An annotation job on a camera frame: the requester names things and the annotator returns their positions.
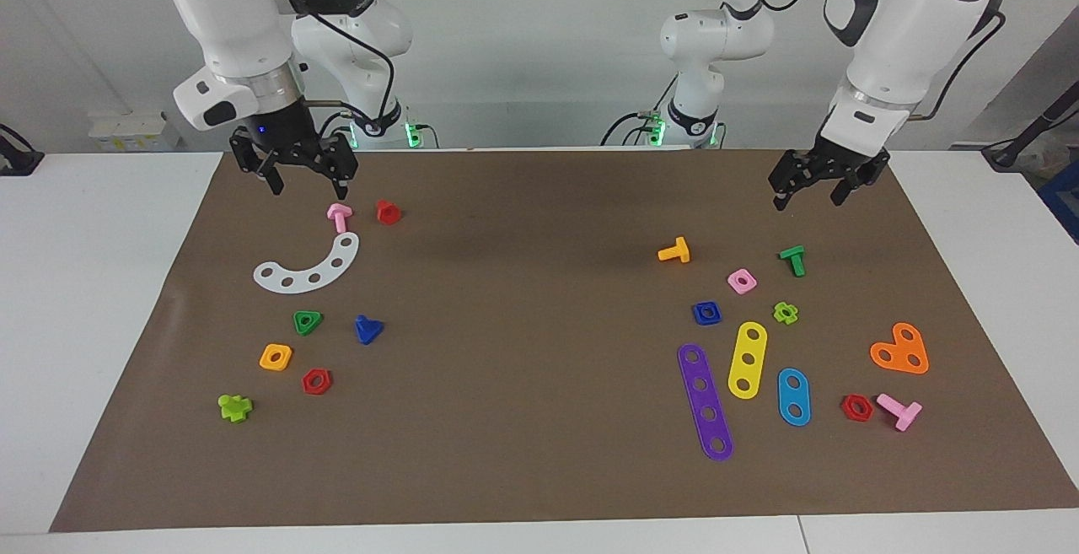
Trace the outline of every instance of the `table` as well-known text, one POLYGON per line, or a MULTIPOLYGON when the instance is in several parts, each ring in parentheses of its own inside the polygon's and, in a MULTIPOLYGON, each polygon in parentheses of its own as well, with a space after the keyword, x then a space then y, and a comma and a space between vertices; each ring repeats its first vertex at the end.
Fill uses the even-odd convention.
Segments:
MULTIPOLYGON (((1079 510, 41 535, 219 159, 54 156, 30 178, 0 179, 0 551, 1005 553, 1079 543, 1079 510)), ((892 168, 1077 481, 1069 394, 1079 359, 1065 312, 1079 306, 1079 247, 1021 177, 993 173, 975 153, 897 152, 892 168)))

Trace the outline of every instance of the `blue square nut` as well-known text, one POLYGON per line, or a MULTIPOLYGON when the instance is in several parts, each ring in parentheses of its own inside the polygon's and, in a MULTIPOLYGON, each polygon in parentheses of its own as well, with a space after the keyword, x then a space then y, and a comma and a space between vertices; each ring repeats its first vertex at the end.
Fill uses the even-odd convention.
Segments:
POLYGON ((697 303, 693 307, 693 316, 697 320, 697 324, 701 326, 723 322, 723 314, 720 313, 720 307, 715 305, 715 301, 697 303))
POLYGON ((383 323, 378 320, 369 320, 366 315, 356 316, 356 338, 367 346, 374 338, 382 334, 383 323))

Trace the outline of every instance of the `purple bar with holes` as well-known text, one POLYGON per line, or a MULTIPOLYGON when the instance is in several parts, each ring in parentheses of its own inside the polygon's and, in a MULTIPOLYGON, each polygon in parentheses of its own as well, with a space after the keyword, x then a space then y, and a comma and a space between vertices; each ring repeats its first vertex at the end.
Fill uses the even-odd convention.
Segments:
POLYGON ((689 397, 701 450, 713 461, 725 461, 735 452, 735 443, 723 416, 712 370, 708 368, 708 356, 697 343, 686 343, 678 350, 678 362, 682 366, 682 381, 685 381, 685 394, 689 397))

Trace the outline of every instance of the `red hexagonal nut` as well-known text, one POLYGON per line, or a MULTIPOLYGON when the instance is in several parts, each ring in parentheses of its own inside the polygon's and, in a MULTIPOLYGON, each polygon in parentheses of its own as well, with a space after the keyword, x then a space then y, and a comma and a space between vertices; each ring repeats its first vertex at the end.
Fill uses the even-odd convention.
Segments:
POLYGON ((401 220, 401 210, 396 204, 387 200, 380 200, 374 204, 374 212, 379 222, 384 226, 392 226, 401 220))
POLYGON ((333 384, 330 371, 325 368, 312 368, 303 376, 303 392, 305 394, 320 395, 333 384))
POLYGON ((847 419, 864 422, 873 417, 873 405, 861 394, 850 394, 843 398, 843 413, 847 414, 847 419))

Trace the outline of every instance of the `toy piece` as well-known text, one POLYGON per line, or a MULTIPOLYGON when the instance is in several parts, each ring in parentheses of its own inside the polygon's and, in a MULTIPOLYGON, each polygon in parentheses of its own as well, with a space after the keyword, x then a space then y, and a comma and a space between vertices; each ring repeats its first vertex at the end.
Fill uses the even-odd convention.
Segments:
POLYGON ((379 222, 384 226, 392 226, 401 220, 401 210, 386 200, 380 200, 374 204, 374 214, 379 222))
POLYGON ((233 423, 247 421, 247 413, 250 413, 255 408, 250 400, 238 394, 235 396, 221 394, 217 398, 217 406, 221 407, 221 419, 228 419, 233 423))
POLYGON ((775 309, 776 312, 771 315, 776 319, 776 322, 790 326, 798 321, 798 309, 793 305, 790 305, 787 301, 779 301, 776 303, 775 309))
POLYGON ((796 368, 779 370, 779 416, 795 428, 812 419, 809 404, 809 380, 796 368))
POLYGON ((267 370, 285 370, 288 361, 292 359, 292 348, 281 343, 270 343, 262 350, 262 357, 259 359, 259 366, 267 370))
POLYGON ((682 368, 685 394, 689 397, 693 422, 697 425, 700 449, 712 461, 724 461, 734 455, 735 442, 720 405, 712 370, 708 368, 708 356, 700 347, 686 343, 679 348, 678 362, 682 368))
POLYGON ((896 416, 896 429, 905 432, 906 428, 914 423, 914 418, 921 413, 921 405, 918 403, 911 403, 910 406, 903 406, 893 397, 888 394, 880 394, 877 396, 877 404, 883 406, 885 410, 896 416))
POLYGON ((901 322, 891 328, 891 335, 896 338, 894 343, 874 343, 870 348, 870 357, 875 365, 914 375, 929 371, 929 354, 917 328, 901 322))
POLYGON ((674 246, 659 251, 660 261, 670 261, 671 259, 678 259, 683 264, 689 262, 689 247, 686 245, 685 239, 682 238, 682 235, 674 239, 674 246))
POLYGON ((384 327, 385 324, 380 321, 369 320, 366 315, 356 316, 356 338, 365 346, 374 341, 384 327))
POLYGON ((768 332, 760 324, 747 322, 738 328, 735 357, 727 375, 727 389, 740 400, 751 400, 760 389, 767 343, 768 332))
POLYGON ((843 413, 847 415, 847 419, 853 421, 865 422, 873 417, 873 405, 870 404, 870 400, 861 394, 849 394, 847 397, 843 398, 843 413))
POLYGON ((325 368, 312 368, 303 376, 301 382, 303 383, 303 393, 320 396, 333 384, 333 378, 330 377, 330 371, 325 368))
POLYGON ((742 269, 728 275, 727 284, 730 285, 730 288, 735 289, 735 293, 745 295, 756 288, 756 279, 753 278, 753 274, 749 273, 749 270, 742 269))
POLYGON ((271 293, 299 295, 310 293, 341 278, 359 252, 359 237, 351 231, 333 239, 330 254, 317 266, 303 271, 286 270, 276 261, 255 268, 255 282, 271 293))
POLYGON ((292 314, 292 326, 296 327, 297 335, 306 337, 311 332, 323 323, 320 312, 299 311, 292 314))
POLYGON ((693 307, 693 316, 694 320, 697 320, 697 324, 701 326, 709 326, 711 324, 719 324, 723 322, 723 314, 720 313, 720 307, 715 305, 715 301, 697 303, 693 307))
POLYGON ((805 246, 792 246, 779 254, 780 259, 789 259, 791 269, 794 270, 794 278, 802 278, 806 274, 806 267, 802 262, 802 255, 806 254, 805 246))
POLYGON ((351 216, 352 208, 344 204, 330 204, 330 207, 326 211, 326 218, 333 221, 333 227, 337 228, 338 234, 349 231, 349 228, 344 225, 344 220, 351 216))

